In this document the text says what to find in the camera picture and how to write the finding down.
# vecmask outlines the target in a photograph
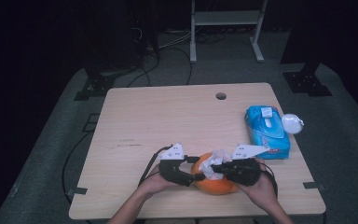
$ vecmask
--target dark background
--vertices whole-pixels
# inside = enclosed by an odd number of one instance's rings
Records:
[[[91,1],[0,1],[0,206],[63,89],[83,67],[85,52],[97,63],[114,66],[131,65],[139,54],[129,44],[130,29],[139,25],[137,10],[145,8],[135,10],[132,0],[94,2],[110,7],[101,12]],[[208,1],[198,1],[199,8],[207,6]],[[253,7],[259,2],[216,5],[224,10]],[[121,13],[104,14],[109,9]],[[160,32],[189,29],[189,0],[156,0],[156,12]],[[125,32],[117,30],[118,21],[129,25]],[[289,28],[282,63],[303,63],[319,46],[317,55],[339,74],[358,103],[358,1],[270,0],[263,29]]]

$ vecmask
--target orange object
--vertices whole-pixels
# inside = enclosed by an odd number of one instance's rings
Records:
[[[200,156],[200,159],[191,167],[191,174],[202,174],[200,165],[211,156],[211,152]],[[194,181],[194,184],[202,191],[216,195],[232,193],[238,189],[237,186],[233,182],[227,180],[225,176],[221,180],[210,180],[205,178],[201,181]]]

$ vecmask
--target person's left hand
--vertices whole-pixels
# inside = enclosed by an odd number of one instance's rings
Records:
[[[145,179],[145,181],[138,187],[138,190],[144,191],[151,197],[153,194],[162,192],[166,188],[174,186],[180,185],[165,180],[159,174],[158,165],[156,165],[150,172],[149,176]]]

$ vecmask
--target white lid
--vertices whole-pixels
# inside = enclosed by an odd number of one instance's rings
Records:
[[[282,125],[287,133],[300,133],[304,126],[304,121],[294,114],[285,114],[282,117]]]

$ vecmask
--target person's left arm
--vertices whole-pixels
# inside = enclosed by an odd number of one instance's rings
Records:
[[[158,166],[150,172],[146,180],[133,192],[126,202],[121,205],[112,218],[108,220],[108,224],[129,224],[132,223],[139,215],[142,206],[147,199],[154,194],[165,190],[168,187],[178,186],[172,182],[168,182],[158,173]]]

